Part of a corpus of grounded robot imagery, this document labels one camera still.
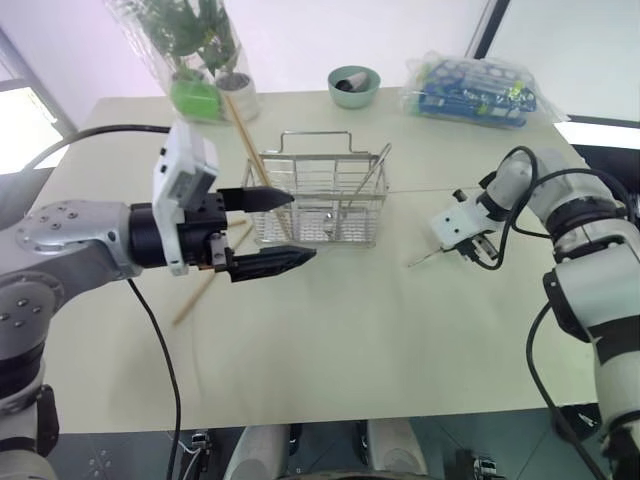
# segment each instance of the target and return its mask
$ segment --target bowl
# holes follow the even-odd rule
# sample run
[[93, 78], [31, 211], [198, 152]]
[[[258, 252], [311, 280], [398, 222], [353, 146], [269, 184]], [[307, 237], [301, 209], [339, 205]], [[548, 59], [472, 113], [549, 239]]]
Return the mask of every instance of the bowl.
[[[340, 80], [344, 80], [359, 72], [367, 73], [368, 85], [365, 90], [361, 92], [344, 92], [336, 88], [336, 83]], [[376, 92], [380, 88], [380, 75], [370, 68], [360, 67], [358, 65], [347, 65], [336, 68], [329, 74], [327, 81], [329, 83], [331, 98], [336, 105], [342, 108], [354, 109], [366, 107], [373, 101], [373, 97], [375, 97]]]

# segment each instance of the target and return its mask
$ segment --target plastic bag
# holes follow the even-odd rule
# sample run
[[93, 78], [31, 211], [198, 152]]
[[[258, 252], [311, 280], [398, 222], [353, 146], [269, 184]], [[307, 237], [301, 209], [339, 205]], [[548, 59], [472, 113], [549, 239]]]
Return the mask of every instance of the plastic bag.
[[220, 93], [234, 98], [245, 120], [258, 114], [255, 85], [222, 0], [104, 2], [187, 120], [224, 120]]
[[402, 91], [410, 115], [519, 128], [536, 111], [550, 123], [567, 119], [540, 93], [531, 73], [495, 59], [475, 60], [428, 53], [414, 62]]

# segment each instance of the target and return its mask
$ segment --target table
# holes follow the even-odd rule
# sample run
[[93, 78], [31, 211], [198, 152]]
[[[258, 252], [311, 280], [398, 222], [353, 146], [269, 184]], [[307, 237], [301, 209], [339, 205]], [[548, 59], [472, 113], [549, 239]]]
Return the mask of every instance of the table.
[[[260, 97], [249, 124], [258, 149], [282, 130], [350, 130], [354, 148], [393, 150], [390, 193], [375, 248], [330, 246], [285, 275], [232, 285], [220, 275], [187, 319], [171, 320], [204, 274], [145, 271], [138, 285], [156, 312], [173, 356], [183, 427], [224, 427], [485, 412], [540, 407], [524, 345], [545, 302], [541, 278], [553, 265], [544, 240], [513, 235], [503, 268], [487, 272], [459, 255], [407, 264], [437, 248], [427, 221], [474, 188], [515, 145], [553, 147], [579, 157], [555, 129], [519, 131], [412, 118], [398, 91], [346, 111], [326, 92]], [[163, 98], [112, 98], [87, 126], [169, 125]], [[217, 147], [218, 187], [237, 186], [246, 155], [231, 126], [204, 127]], [[127, 203], [151, 198], [151, 171], [163, 136], [114, 133], [70, 148], [37, 200]], [[522, 224], [540, 228], [529, 212]], [[230, 231], [230, 243], [241, 232]], [[245, 242], [240, 253], [255, 251]], [[558, 403], [595, 399], [589, 346], [544, 322], [535, 346], [543, 380]], [[64, 432], [170, 429], [174, 405], [148, 318], [124, 282], [88, 292], [53, 319], [45, 359]]]

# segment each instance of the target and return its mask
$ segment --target green pot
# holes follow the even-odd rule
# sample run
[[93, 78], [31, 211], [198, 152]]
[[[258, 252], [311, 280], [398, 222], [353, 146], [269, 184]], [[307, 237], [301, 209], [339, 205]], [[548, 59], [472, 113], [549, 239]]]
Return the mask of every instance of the green pot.
[[183, 116], [198, 122], [212, 122], [220, 117], [218, 89], [199, 80], [174, 80], [169, 93], [173, 106]]

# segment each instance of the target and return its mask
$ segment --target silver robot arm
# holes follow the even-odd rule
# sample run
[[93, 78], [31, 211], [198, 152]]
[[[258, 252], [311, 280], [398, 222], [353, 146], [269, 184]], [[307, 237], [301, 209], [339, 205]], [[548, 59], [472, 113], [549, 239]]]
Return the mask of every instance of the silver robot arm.
[[236, 282], [279, 275], [315, 255], [295, 246], [234, 255], [226, 211], [268, 211], [293, 197], [267, 187], [208, 193], [217, 161], [206, 148], [178, 122], [154, 170], [152, 203], [64, 201], [0, 231], [0, 480], [55, 478], [43, 458], [58, 421], [42, 354], [50, 320], [67, 302], [144, 268], [212, 268]]
[[[536, 157], [539, 178], [571, 167], [551, 150]], [[481, 181], [480, 193], [454, 194], [460, 203], [431, 221], [441, 248], [472, 260], [481, 252], [497, 257], [484, 234], [503, 228], [531, 179], [532, 162], [519, 150]], [[614, 479], [632, 478], [640, 462], [640, 232], [595, 176], [549, 179], [528, 206], [554, 245], [557, 265], [543, 284], [558, 324], [595, 351], [603, 453], [616, 465]]]

